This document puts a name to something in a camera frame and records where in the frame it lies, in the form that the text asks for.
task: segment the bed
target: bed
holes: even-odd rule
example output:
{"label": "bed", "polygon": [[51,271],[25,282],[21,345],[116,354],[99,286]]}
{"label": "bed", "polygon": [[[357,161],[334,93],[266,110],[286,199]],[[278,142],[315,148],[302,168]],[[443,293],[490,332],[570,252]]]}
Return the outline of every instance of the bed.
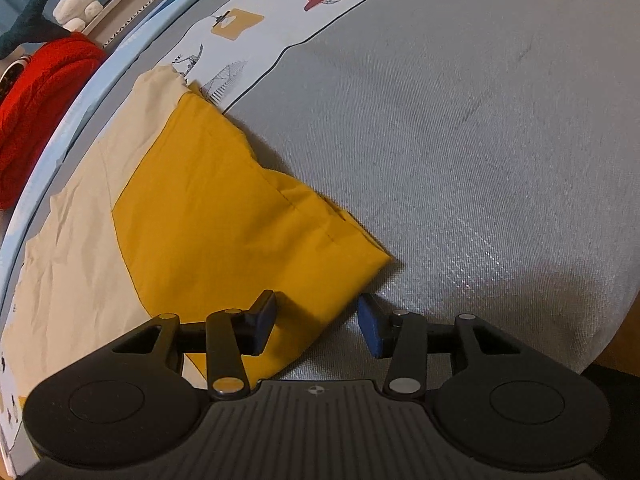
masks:
{"label": "bed", "polygon": [[[393,257],[369,290],[441,322],[478,313],[581,371],[640,288],[637,6],[158,0],[118,38],[33,172],[0,248],[0,322],[16,316],[24,246],[50,198],[109,135],[138,77],[170,65],[262,167],[348,209]],[[281,376],[380,378],[352,314]],[[19,474],[36,458],[5,343],[0,426]]]}

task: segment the wooden surface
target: wooden surface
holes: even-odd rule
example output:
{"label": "wooden surface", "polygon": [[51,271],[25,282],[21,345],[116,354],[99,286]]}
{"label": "wooden surface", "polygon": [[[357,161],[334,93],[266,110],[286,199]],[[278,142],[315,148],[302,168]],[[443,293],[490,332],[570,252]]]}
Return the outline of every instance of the wooden surface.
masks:
{"label": "wooden surface", "polygon": [[0,479],[2,480],[11,480],[9,473],[6,471],[4,467],[4,460],[0,459]]}
{"label": "wooden surface", "polygon": [[640,295],[596,363],[640,377]]}

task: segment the gray fabric surface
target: gray fabric surface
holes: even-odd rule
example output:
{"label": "gray fabric surface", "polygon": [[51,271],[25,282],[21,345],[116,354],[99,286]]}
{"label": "gray fabric surface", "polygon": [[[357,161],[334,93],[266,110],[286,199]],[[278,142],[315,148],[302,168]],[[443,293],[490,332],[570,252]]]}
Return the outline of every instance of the gray fabric surface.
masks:
{"label": "gray fabric surface", "polygon": [[[226,1],[201,0],[140,56],[52,194],[135,78]],[[640,287],[639,7],[367,0],[287,50],[228,116],[264,166],[332,197],[396,257],[371,290],[435,321],[474,312],[580,370]],[[284,377],[385,367],[349,310]]]}

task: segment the ribbed grip surface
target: ribbed grip surface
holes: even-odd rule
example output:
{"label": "ribbed grip surface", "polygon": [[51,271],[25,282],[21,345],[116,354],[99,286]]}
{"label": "ribbed grip surface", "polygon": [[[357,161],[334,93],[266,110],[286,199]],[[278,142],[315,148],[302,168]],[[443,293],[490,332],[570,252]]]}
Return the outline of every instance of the ribbed grip surface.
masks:
{"label": "ribbed grip surface", "polygon": [[151,462],[88,471],[43,460],[25,480],[603,480],[585,464],[501,471],[442,438],[424,410],[370,381],[265,381],[210,407],[194,433]]}

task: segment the white stuffed toy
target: white stuffed toy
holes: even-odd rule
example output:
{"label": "white stuffed toy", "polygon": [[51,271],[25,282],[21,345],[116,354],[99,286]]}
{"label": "white stuffed toy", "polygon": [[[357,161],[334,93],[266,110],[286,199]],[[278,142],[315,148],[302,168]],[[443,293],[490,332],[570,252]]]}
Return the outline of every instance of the white stuffed toy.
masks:
{"label": "white stuffed toy", "polygon": [[82,32],[101,12],[98,0],[60,0],[53,9],[53,17],[66,30]]}

